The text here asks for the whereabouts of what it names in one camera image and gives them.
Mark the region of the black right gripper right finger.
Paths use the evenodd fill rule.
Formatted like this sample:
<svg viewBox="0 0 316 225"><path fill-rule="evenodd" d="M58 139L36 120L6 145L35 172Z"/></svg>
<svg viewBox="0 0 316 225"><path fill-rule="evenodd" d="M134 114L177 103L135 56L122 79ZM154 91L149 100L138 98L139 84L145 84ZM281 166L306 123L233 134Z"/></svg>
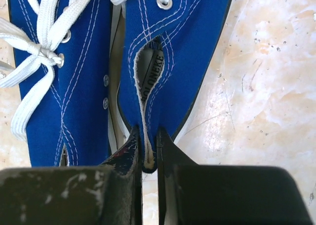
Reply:
<svg viewBox="0 0 316 225"><path fill-rule="evenodd" d="M165 129L157 134L161 225L310 225L297 184L283 168L200 165Z"/></svg>

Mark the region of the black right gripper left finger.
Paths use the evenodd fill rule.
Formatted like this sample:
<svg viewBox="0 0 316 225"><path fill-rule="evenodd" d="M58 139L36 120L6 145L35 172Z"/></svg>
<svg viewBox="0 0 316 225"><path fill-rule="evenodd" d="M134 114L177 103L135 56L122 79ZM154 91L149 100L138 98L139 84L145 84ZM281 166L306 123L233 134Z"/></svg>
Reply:
<svg viewBox="0 0 316 225"><path fill-rule="evenodd" d="M0 173L3 225L140 225L139 129L99 166L11 168Z"/></svg>

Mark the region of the blue canvas shoe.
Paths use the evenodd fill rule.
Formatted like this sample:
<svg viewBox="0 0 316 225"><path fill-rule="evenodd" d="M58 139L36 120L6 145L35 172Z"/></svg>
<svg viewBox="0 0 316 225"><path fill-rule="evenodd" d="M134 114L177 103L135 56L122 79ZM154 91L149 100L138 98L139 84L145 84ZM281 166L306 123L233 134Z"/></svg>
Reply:
<svg viewBox="0 0 316 225"><path fill-rule="evenodd" d="M118 122L138 127L142 170L157 169L159 129L183 136L232 0L111 0L125 21Z"/></svg>
<svg viewBox="0 0 316 225"><path fill-rule="evenodd" d="M3 89L18 86L11 132L32 167L95 166L117 149L110 112L110 0L7 0L0 38L14 66Z"/></svg>

